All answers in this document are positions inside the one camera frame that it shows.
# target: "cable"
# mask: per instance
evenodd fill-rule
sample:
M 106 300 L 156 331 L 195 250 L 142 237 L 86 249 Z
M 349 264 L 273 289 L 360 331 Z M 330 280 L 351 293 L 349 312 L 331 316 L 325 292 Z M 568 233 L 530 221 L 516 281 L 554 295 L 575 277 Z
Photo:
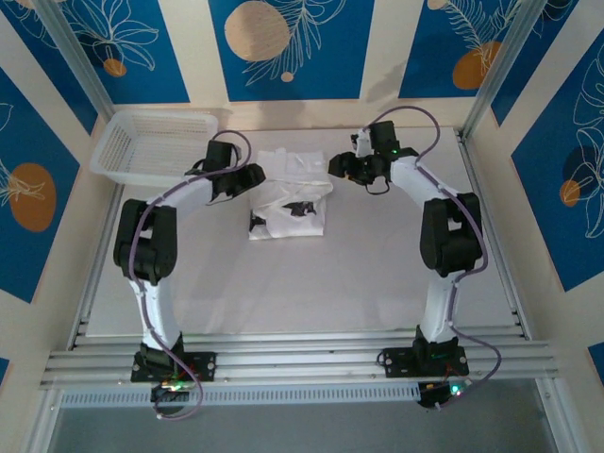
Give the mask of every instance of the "cable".
M 220 205 L 221 203 L 225 203 L 226 201 L 230 201 L 232 199 L 233 199 L 233 197 L 231 196 L 230 198 L 225 198 L 224 200 L 214 201 L 213 203 L 208 203 L 206 206 Z
M 139 220 L 139 223 L 136 226 L 136 230 L 134 231 L 134 237 L 132 238 L 132 245 L 130 248 L 130 255 L 128 256 L 128 273 L 130 275 L 130 279 L 137 284 L 137 286 L 139 287 L 139 290 L 141 291 L 141 312 L 143 314 L 144 324 L 145 324 L 146 328 L 149 330 L 149 334 L 151 335 L 151 338 L 153 338 L 153 340 L 155 340 L 155 342 L 159 345 L 159 347 L 161 348 L 161 350 L 163 352 L 165 352 L 173 361 L 175 361 L 180 366 L 180 368 L 182 368 L 184 371 L 187 372 L 187 374 L 191 377 L 191 379 L 197 386 L 197 389 L 199 390 L 199 399 L 197 400 L 197 403 L 195 404 L 195 406 L 190 411 L 188 411 L 182 415 L 165 415 L 165 414 L 159 412 L 159 409 L 157 407 L 154 407 L 154 410 L 156 411 L 158 418 L 161 420 L 180 421 L 180 420 L 185 420 L 186 418 L 189 418 L 190 416 L 196 414 L 199 411 L 199 409 L 201 409 L 201 402 L 204 397 L 204 390 L 201 386 L 201 381 L 195 375 L 194 371 L 191 368 L 189 368 L 189 366 L 187 366 L 187 364 L 184 361 L 182 361 L 174 352 L 172 352 L 170 350 L 170 348 L 162 341 L 162 339 L 156 333 L 153 325 L 151 324 L 151 319 L 149 318 L 149 311 L 147 309 L 144 286 L 143 286 L 143 283 L 139 280 L 139 278 L 134 273 L 134 258 L 136 256 L 136 250 L 137 250 L 137 246 L 139 244 L 139 239 L 141 238 L 141 234 L 143 233 L 143 225 L 144 225 L 147 217 L 149 216 L 149 214 L 151 213 L 151 211 L 153 210 L 153 208 L 155 206 L 157 206 L 159 203 L 165 201 L 172 194 L 178 192 L 180 189 L 188 186 L 192 182 L 198 181 L 203 178 L 207 178 L 209 176 L 218 176 L 218 175 L 224 175 L 224 174 L 231 173 L 231 172 L 236 172 L 237 170 L 241 170 L 242 168 L 244 168 L 244 166 L 247 165 L 247 163 L 250 161 L 250 159 L 252 157 L 252 144 L 247 139 L 247 137 L 245 137 L 244 134 L 242 134 L 241 132 L 239 132 L 237 130 L 225 129 L 225 130 L 221 130 L 220 132 L 217 132 L 211 139 L 214 140 L 216 137 L 219 137 L 224 134 L 235 134 L 235 135 L 241 137 L 245 141 L 245 144 L 247 145 L 248 153 L 247 153 L 247 156 L 245 157 L 245 160 L 242 162 L 242 164 L 237 165 L 235 167 L 226 168 L 224 170 L 218 170 L 216 172 L 205 173 L 204 175 L 193 176 L 193 177 L 190 177 L 189 179 L 185 179 L 184 181 L 179 182 L 171 189 L 168 189 L 163 195 L 158 196 L 155 200 L 153 200 L 151 203 L 149 203 L 147 205 L 146 209 L 144 210 L 143 215 L 141 215 L 141 219 Z
M 388 179 L 384 178 L 384 182 L 386 183 L 386 190 L 385 191 L 381 191 L 381 192 L 369 192 L 369 186 L 367 184 L 365 184 L 365 190 L 370 195 L 384 195 L 385 193 L 388 193 L 390 191 L 390 184 L 388 183 Z
M 384 355 L 384 351 L 379 351 L 379 354 L 377 354 L 376 357 L 376 365 L 377 366 L 386 366 L 386 362 L 385 361 L 381 361 L 379 358 L 382 357 Z
M 489 343 L 485 342 L 484 340 L 473 337 L 471 335 L 467 335 L 467 334 L 459 331 L 453 323 L 453 313 L 455 312 L 456 296 L 457 296 L 457 291 L 458 291 L 460 282 L 464 278 L 472 276 L 474 274 L 478 274 L 487 268 L 487 265 L 489 264 L 489 255 L 488 255 L 488 251 L 487 251 L 487 246 L 486 246 L 486 243 L 484 242 L 484 238 L 482 237 L 480 228 L 479 228 L 478 224 L 476 223 L 476 221 L 474 220 L 474 217 L 472 216 L 470 211 L 463 205 L 463 203 L 453 193 L 451 193 L 450 191 L 448 191 L 447 189 L 442 187 L 441 183 L 434 176 L 432 176 L 428 171 L 426 171 L 420 164 L 420 160 L 423 159 L 427 153 L 432 151 L 441 139 L 441 126 L 438 124 L 437 119 L 434 117 L 434 115 L 432 113 L 430 113 L 426 109 L 422 109 L 421 107 L 416 107 L 416 106 L 392 107 L 391 109 L 387 109 L 382 114 L 380 114 L 374 121 L 372 121 L 369 125 L 364 127 L 363 130 L 366 130 L 370 125 L 381 120 L 384 116 L 386 116 L 394 111 L 404 110 L 404 109 L 420 111 L 420 112 L 424 113 L 430 119 L 430 121 L 434 124 L 435 130 L 436 130 L 436 137 L 434 139 L 434 142 L 428 148 L 426 148 L 424 151 L 422 151 L 419 154 L 419 156 L 417 156 L 417 159 L 415 160 L 415 168 L 428 181 L 430 181 L 439 190 L 439 192 L 446 195 L 451 201 L 453 201 L 453 203 L 455 203 L 455 205 L 463 213 L 463 215 L 469 222 L 470 227 L 472 228 L 472 231 L 474 231 L 474 234 L 476 235 L 476 237 L 478 239 L 478 243 L 479 243 L 480 249 L 482 251 L 482 264 L 480 265 L 480 267 L 478 267 L 476 269 L 472 269 L 470 271 L 465 271 L 463 274 L 460 274 L 459 276 L 457 276 L 455 278 L 455 280 L 453 281 L 453 290 L 451 291 L 450 296 L 449 296 L 449 300 L 447 303 L 446 318 L 445 318 L 448 326 L 451 328 L 453 333 L 455 333 L 457 336 L 464 338 L 465 340 L 469 340 L 470 342 L 487 347 L 487 348 L 491 349 L 493 352 L 495 352 L 496 363 L 495 363 L 495 366 L 493 367 L 493 369 L 489 373 L 487 373 L 487 375 L 485 377 L 483 377 L 481 380 L 478 380 L 476 382 L 476 385 L 472 385 L 471 387 L 468 387 L 468 390 L 470 390 L 470 389 L 475 390 L 479 386 L 484 384 L 487 380 L 489 380 L 499 370 L 499 367 L 501 366 L 501 362 L 503 361 L 503 358 L 501 357 L 501 352 L 499 352 L 499 349 L 497 349 L 492 344 L 489 344 Z M 447 401 L 446 403 L 444 403 L 443 405 L 441 405 L 441 407 L 447 406 L 447 405 L 451 404 L 453 401 L 456 401 L 458 399 L 459 399 L 458 397 L 452 398 L 449 401 Z
M 448 382 L 447 382 L 447 383 L 443 383 L 443 382 L 441 382 L 441 383 L 440 383 L 440 384 L 438 384 L 438 385 L 433 385 L 432 387 L 427 387 L 427 388 L 425 388 L 424 390 L 420 390 L 420 391 L 419 391 L 419 393 L 420 393 L 420 394 L 425 394 L 425 393 L 427 393 L 427 392 L 432 392 L 432 391 L 434 391 L 434 390 L 443 389 L 444 387 L 449 387 Z

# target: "vented metal strip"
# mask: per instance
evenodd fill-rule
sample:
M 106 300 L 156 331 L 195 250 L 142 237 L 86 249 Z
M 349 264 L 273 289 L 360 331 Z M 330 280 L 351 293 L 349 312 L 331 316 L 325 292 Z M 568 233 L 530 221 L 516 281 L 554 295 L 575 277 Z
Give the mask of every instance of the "vented metal strip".
M 149 389 L 72 390 L 63 395 L 61 407 L 71 408 L 144 408 L 150 407 Z M 165 406 L 187 406 L 197 401 L 199 392 L 183 394 Z M 206 386 L 205 406 L 248 406 L 321 403 L 369 403 L 418 401 L 416 383 L 301 386 Z

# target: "folded fabric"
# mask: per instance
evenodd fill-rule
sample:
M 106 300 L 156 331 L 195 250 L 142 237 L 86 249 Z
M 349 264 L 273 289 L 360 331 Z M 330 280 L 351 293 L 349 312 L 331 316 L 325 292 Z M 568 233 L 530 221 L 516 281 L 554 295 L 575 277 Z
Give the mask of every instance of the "folded fabric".
M 258 165 L 266 180 L 250 191 L 249 238 L 323 236 L 333 190 L 323 153 L 260 151 Z

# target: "white plastic basket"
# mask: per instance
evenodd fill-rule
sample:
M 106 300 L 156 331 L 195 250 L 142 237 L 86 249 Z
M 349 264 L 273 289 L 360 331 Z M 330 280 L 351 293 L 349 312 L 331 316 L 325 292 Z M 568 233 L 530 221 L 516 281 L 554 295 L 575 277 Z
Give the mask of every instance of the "white plastic basket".
M 171 187 L 206 156 L 212 115 L 186 110 L 118 111 L 94 149 L 91 171 L 122 184 Z

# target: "black mounting bracket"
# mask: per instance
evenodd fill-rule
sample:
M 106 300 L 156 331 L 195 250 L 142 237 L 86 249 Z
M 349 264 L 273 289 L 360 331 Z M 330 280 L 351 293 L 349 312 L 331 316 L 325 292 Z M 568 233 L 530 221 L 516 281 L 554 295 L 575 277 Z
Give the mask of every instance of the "black mounting bracket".
M 184 352 L 182 335 L 176 341 L 172 352 L 192 369 L 202 382 L 213 382 L 216 373 L 216 353 Z M 193 379 L 164 351 L 141 344 L 141 350 L 134 356 L 130 382 L 190 382 Z
M 387 347 L 381 351 L 379 363 L 386 378 L 442 378 L 451 370 L 457 376 L 470 373 L 465 350 L 458 338 L 448 342 L 429 343 L 419 326 L 412 347 Z

